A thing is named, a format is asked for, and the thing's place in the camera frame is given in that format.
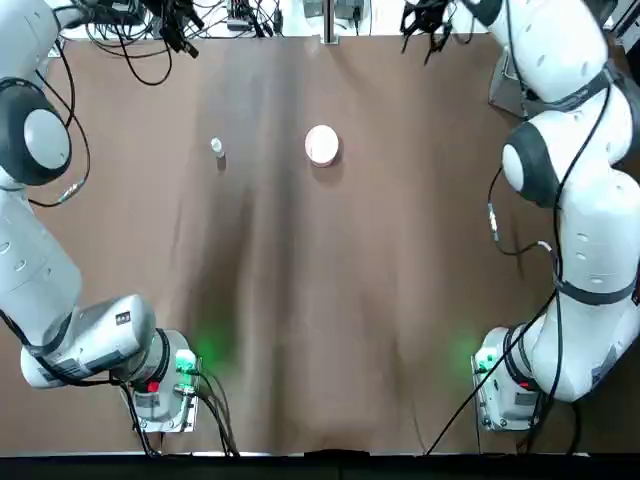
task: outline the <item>brown table surface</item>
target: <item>brown table surface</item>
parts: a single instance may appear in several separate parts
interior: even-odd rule
[[[425,68],[427,46],[206,42],[197,61],[174,56],[157,88],[90,44],[67,47],[92,173],[64,208],[37,214],[80,267],[83,304],[140,292],[159,326],[187,335],[227,387],[242,450],[418,452],[412,401],[428,447],[470,392],[486,332],[528,320],[551,290],[544,252],[503,257],[487,222],[516,124],[487,105],[498,48],[486,36],[450,42]],[[152,80],[166,62],[136,68]],[[60,62],[50,79],[67,94]],[[321,123],[342,145],[327,169],[304,152]],[[56,198],[81,175],[72,133],[72,168],[33,197]],[[494,203],[506,244],[550,238],[548,212],[504,180]],[[0,342],[2,453],[139,448],[115,389],[33,390],[17,340],[5,329]],[[640,448],[638,355],[584,401],[584,449]],[[474,452],[473,418],[467,408],[438,451]],[[563,451],[571,426],[557,407],[540,449]],[[197,432],[168,435],[165,449],[217,450],[216,437],[201,409]],[[482,434],[489,451],[513,440]]]

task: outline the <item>green led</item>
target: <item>green led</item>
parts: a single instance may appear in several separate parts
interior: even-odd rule
[[[176,352],[176,370],[178,372],[193,372],[196,368],[196,356],[191,350],[182,349]]]

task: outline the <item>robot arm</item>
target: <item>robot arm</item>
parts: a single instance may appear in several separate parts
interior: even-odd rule
[[[71,160],[63,120],[27,79],[59,30],[85,13],[54,11],[43,0],[3,0],[0,7],[0,318],[23,345],[20,363],[31,386],[73,385],[108,370],[134,387],[146,431],[178,431],[195,412],[195,399],[185,401],[195,380],[178,368],[180,361],[195,369],[185,338],[156,329],[139,295],[78,308],[80,271],[26,197],[27,185],[58,178]]]
[[[632,301],[640,187],[611,168],[637,148],[640,92],[608,64],[606,41],[581,0],[458,2],[465,7],[511,50],[523,83],[551,108],[507,140],[502,165],[514,190],[543,208],[554,207],[572,160],[598,122],[559,203],[563,354],[555,397],[572,402],[597,385],[640,331]],[[554,300],[480,390],[485,426],[529,428],[538,392],[550,392],[556,376],[557,322]],[[489,332],[473,358],[474,381],[484,378],[523,328]]]

